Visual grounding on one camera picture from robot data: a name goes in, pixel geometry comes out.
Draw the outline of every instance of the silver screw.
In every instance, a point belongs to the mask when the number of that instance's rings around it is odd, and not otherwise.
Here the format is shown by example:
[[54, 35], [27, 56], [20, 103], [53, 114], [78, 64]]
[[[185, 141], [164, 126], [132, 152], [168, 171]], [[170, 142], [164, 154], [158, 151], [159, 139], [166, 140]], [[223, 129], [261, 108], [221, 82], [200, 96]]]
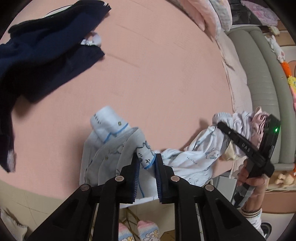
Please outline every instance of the silver screw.
[[87, 185], [87, 184], [83, 184], [83, 185], [81, 185], [81, 186], [80, 186], [80, 190], [81, 190], [81, 191], [87, 191], [87, 190], [89, 190], [89, 185]]
[[117, 176], [115, 177], [115, 181], [117, 182], [122, 182], [124, 180], [124, 177], [123, 176]]
[[173, 182], [178, 182], [180, 181], [180, 178], [178, 176], [171, 176], [170, 179], [173, 181]]
[[208, 184], [205, 186], [205, 189], [211, 192], [214, 190], [214, 187], [212, 185]]

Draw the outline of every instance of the fuzzy sock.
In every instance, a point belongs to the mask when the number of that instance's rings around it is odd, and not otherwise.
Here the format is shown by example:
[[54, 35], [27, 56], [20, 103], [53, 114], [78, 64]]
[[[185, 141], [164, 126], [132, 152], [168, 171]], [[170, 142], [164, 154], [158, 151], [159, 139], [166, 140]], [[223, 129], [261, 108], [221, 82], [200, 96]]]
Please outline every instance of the fuzzy sock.
[[118, 241], [135, 241], [132, 233], [123, 223], [118, 225]]
[[151, 221], [139, 221], [138, 232], [141, 241], [160, 241], [159, 229]]

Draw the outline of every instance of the white wall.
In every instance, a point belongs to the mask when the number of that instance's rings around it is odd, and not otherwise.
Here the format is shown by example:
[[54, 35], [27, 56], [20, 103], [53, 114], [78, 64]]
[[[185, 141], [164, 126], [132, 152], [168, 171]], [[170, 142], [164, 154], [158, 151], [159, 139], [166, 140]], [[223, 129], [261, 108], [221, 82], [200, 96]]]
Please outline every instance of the white wall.
[[289, 213], [289, 214], [262, 213], [262, 216], [261, 216], [262, 222], [267, 221], [271, 223], [271, 226], [272, 226], [272, 231], [267, 241], [276, 241], [288, 226], [293, 215], [294, 215], [293, 213]]

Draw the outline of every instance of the beige teddy bear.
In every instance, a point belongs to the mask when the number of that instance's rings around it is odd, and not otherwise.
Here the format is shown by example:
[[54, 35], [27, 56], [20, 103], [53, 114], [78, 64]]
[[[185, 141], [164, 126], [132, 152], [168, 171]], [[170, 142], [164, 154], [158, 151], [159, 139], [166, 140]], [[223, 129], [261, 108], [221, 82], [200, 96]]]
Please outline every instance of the beige teddy bear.
[[296, 178], [290, 173], [279, 174], [278, 178], [275, 180], [274, 184], [282, 183], [282, 187], [293, 187], [296, 186]]

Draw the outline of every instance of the orange plush carrot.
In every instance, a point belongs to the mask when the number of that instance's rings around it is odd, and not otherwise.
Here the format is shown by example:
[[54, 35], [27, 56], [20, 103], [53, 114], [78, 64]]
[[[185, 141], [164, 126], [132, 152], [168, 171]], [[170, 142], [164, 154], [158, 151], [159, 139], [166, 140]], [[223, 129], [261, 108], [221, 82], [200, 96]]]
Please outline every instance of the orange plush carrot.
[[292, 76], [292, 72], [291, 72], [290, 66], [289, 66], [289, 64], [286, 61], [282, 62], [281, 63], [281, 66], [282, 66], [282, 68], [283, 68], [283, 70], [284, 70], [287, 78], [289, 78], [290, 76]]

